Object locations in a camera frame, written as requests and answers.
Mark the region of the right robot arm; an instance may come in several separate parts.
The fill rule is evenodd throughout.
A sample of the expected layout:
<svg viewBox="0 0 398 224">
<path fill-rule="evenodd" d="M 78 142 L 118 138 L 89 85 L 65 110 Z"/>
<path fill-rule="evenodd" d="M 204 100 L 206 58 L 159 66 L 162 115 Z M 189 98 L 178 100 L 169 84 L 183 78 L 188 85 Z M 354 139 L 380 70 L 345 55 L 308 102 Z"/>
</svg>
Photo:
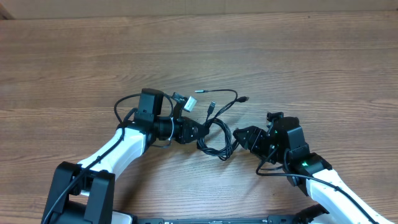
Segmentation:
<svg viewBox="0 0 398 224">
<path fill-rule="evenodd" d="M 233 136 L 259 158 L 257 175 L 272 176 L 264 164 L 279 163 L 279 176 L 316 202 L 295 215 L 277 218 L 278 223 L 389 223 L 343 182 L 326 159 L 310 151 L 297 117 L 278 112 L 268 113 L 267 120 L 267 129 L 250 126 L 236 129 Z"/>
</svg>

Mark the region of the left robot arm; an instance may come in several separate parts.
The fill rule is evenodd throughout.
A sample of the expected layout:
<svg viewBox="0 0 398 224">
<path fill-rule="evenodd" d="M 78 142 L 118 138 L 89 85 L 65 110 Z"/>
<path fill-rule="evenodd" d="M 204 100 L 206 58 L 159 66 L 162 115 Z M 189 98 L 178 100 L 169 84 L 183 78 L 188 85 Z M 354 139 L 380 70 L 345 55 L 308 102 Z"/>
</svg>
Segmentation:
<svg viewBox="0 0 398 224">
<path fill-rule="evenodd" d="M 187 144 L 208 134 L 204 125 L 182 116 L 194 97 L 144 88 L 139 105 L 119 118 L 114 136 L 90 157 L 55 169 L 42 223 L 137 223 L 113 208 L 115 182 L 127 166 L 156 140 Z"/>
</svg>

